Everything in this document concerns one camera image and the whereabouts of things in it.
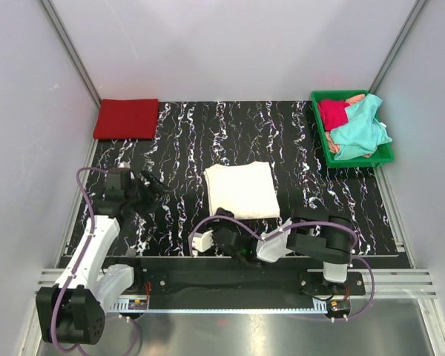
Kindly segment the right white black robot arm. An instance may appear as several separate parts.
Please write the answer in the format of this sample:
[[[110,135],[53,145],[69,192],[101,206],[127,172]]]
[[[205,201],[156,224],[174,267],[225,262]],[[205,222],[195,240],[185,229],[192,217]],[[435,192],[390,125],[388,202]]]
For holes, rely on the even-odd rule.
[[[245,266],[261,268],[290,254],[300,254],[323,263],[318,294],[347,295],[348,265],[358,242],[352,221],[326,211],[294,208],[277,229],[257,234],[220,208],[213,224],[213,244]]]

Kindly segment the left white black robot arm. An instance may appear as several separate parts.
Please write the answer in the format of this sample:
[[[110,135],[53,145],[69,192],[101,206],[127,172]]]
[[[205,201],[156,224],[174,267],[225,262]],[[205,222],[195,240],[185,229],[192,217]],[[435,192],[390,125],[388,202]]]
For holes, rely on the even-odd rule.
[[[108,250],[122,226],[153,211],[170,188],[149,171],[131,168],[98,170],[105,177],[103,192],[92,200],[81,177],[76,181],[88,207],[82,238],[65,270],[51,286],[36,294],[42,339],[60,352],[95,345],[102,336],[105,317],[119,296],[148,290],[142,265],[124,257],[102,271]]]

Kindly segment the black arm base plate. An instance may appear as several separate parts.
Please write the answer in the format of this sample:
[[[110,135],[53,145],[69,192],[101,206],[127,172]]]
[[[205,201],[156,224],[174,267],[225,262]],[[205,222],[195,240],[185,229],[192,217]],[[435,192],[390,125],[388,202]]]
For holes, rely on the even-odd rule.
[[[305,257],[283,258],[274,265],[242,266],[228,258],[167,261],[144,259],[136,286],[111,304],[111,311],[323,313],[325,299],[363,297],[361,273],[343,283],[324,279],[322,264]]]

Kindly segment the cream white t shirt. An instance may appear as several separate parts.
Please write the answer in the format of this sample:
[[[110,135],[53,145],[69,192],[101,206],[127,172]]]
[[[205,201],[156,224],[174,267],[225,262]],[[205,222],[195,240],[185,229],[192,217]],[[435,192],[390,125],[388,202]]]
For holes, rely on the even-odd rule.
[[[271,167],[267,162],[246,165],[212,165],[204,170],[209,214],[219,208],[230,211],[237,220],[280,217],[280,207]]]

